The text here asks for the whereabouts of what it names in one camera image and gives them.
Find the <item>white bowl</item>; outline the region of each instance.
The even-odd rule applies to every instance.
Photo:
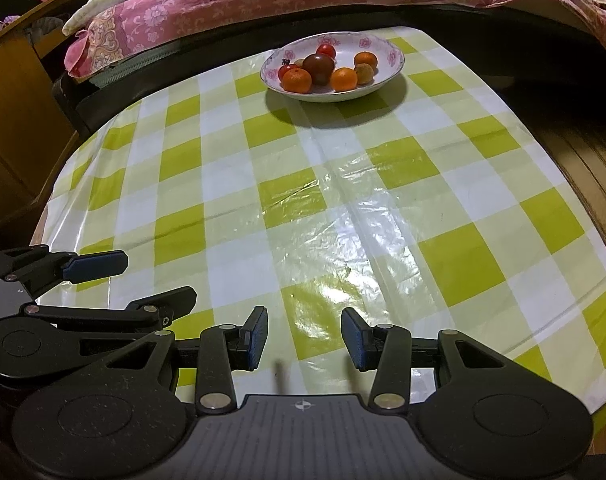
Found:
[[[297,59],[305,59],[310,54],[315,54],[318,46],[323,43],[329,43],[336,49],[337,69],[342,67],[354,68],[354,56],[359,52],[366,51],[374,54],[378,58],[378,66],[374,70],[374,80],[345,92],[335,92],[329,85],[314,85],[307,94],[283,90],[278,80],[278,69],[282,66],[283,59],[289,59],[292,63]],[[260,78],[269,89],[299,101],[335,103],[363,97],[363,95],[378,90],[401,71],[404,63],[405,56],[397,46],[373,34],[366,32],[329,32],[293,41],[275,50],[260,68]]]

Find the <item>wooden furniture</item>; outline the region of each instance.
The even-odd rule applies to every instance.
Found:
[[[0,32],[0,248],[27,245],[63,164],[78,147],[52,97],[74,38],[54,30],[33,46],[25,29],[87,0],[48,0]]]

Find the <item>table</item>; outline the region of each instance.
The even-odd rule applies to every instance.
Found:
[[[270,52],[124,110],[67,162],[43,242],[125,250],[122,276],[61,284],[43,303],[124,308],[198,293],[177,337],[270,315],[244,393],[367,393],[340,311],[414,336],[457,328],[579,396],[606,402],[606,248],[540,145],[470,69],[420,30],[378,92],[306,104],[266,91]],[[433,389],[415,370],[414,400]],[[183,370],[188,397],[194,370]]]

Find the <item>plastic tablecloth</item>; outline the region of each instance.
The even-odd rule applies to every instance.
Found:
[[[338,104],[267,91],[270,52],[124,110],[69,159],[43,242],[123,249],[129,268],[41,303],[124,308],[191,285],[178,338],[270,315],[248,392],[367,394],[339,315],[414,336],[456,328],[580,397],[606,401],[606,248],[563,175],[501,99],[420,30],[372,32],[402,74]],[[414,370],[413,400],[433,390]],[[178,394],[193,391],[182,370]]]

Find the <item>cherry tomato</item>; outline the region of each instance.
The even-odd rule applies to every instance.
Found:
[[[278,69],[278,80],[283,81],[283,76],[285,75],[285,73],[289,70],[292,70],[293,68],[299,68],[299,66],[295,64],[286,64],[280,67]]]
[[[325,54],[326,56],[331,57],[332,59],[336,58],[336,49],[331,46],[329,43],[323,43],[316,49],[317,54]]]

